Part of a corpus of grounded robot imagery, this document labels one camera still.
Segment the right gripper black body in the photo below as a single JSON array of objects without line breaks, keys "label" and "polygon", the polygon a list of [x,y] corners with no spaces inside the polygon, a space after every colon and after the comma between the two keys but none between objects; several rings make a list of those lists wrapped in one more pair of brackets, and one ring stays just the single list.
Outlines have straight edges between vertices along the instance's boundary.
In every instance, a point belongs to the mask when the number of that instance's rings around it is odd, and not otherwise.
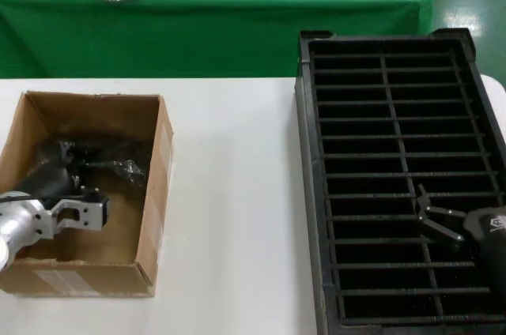
[{"label": "right gripper black body", "polygon": [[505,250],[505,207],[468,212],[463,229],[474,250]]}]

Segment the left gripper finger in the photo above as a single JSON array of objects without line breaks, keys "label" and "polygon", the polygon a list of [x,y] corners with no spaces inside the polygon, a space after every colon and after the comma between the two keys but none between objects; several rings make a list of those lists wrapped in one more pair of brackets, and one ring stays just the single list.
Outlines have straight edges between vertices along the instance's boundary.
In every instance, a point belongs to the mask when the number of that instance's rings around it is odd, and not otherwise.
[{"label": "left gripper finger", "polygon": [[75,162],[75,143],[73,141],[58,141],[58,161],[61,165],[72,165]]}]

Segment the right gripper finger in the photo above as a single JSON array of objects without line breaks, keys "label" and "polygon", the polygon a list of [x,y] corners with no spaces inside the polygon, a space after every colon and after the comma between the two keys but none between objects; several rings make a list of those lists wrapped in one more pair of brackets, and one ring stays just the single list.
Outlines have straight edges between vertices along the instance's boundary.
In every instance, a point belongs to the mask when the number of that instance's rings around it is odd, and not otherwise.
[{"label": "right gripper finger", "polygon": [[418,228],[420,233],[431,239],[433,242],[444,245],[452,251],[461,251],[464,238],[459,233],[438,224],[422,214],[417,215]]},{"label": "right gripper finger", "polygon": [[466,217],[465,212],[434,206],[422,184],[417,186],[417,192],[417,217],[419,220],[428,220],[432,217],[437,217],[445,221],[464,221]]}]

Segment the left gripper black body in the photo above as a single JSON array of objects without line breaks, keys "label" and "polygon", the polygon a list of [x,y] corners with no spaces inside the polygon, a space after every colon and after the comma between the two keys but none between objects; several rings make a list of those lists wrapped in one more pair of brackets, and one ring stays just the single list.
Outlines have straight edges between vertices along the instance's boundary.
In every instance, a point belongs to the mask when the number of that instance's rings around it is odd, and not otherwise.
[{"label": "left gripper black body", "polygon": [[66,229],[101,231],[108,222],[108,203],[99,190],[87,191],[82,198],[61,199],[37,213],[37,235],[53,239]]}]

